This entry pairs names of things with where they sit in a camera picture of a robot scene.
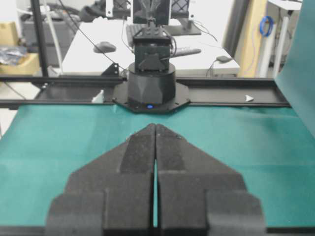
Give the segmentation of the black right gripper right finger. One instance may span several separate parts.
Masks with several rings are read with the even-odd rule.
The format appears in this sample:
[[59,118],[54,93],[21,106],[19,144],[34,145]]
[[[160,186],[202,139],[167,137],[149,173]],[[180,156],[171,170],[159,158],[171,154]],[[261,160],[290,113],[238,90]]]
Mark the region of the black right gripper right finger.
[[239,172],[161,124],[156,158],[162,235],[265,235],[260,200]]

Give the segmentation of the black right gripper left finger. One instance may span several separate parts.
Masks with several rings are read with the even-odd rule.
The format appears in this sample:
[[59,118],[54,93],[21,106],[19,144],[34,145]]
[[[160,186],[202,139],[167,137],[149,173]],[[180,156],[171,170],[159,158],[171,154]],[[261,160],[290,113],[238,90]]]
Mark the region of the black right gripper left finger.
[[153,228],[156,126],[72,172],[51,202],[48,236],[149,236]]

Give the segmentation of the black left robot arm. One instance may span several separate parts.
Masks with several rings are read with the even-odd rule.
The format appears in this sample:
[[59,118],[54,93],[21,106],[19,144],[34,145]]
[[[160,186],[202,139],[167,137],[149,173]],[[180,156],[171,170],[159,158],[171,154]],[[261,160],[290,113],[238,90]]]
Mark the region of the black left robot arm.
[[134,62],[127,80],[114,88],[113,102],[135,113],[163,114],[190,103],[189,88],[176,81],[170,63],[172,38],[149,18],[133,37]]

